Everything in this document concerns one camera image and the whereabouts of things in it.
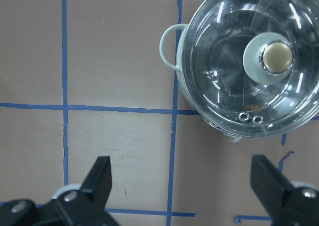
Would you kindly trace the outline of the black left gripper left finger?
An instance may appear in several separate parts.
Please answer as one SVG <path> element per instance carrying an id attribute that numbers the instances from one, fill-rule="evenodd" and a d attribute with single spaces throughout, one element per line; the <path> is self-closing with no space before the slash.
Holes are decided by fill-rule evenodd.
<path id="1" fill-rule="evenodd" d="M 18 199 L 0 208 L 2 226 L 116 226 L 105 212 L 112 188 L 111 161 L 100 156 L 80 186 L 67 186 L 36 207 L 32 200 Z"/>

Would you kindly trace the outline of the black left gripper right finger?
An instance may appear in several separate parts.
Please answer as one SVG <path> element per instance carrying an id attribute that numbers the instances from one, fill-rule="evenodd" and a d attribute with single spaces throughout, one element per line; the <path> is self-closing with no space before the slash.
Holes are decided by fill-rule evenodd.
<path id="1" fill-rule="evenodd" d="M 251 159 L 250 186 L 275 226 L 317 226 L 319 191 L 289 181 L 264 155 Z"/>

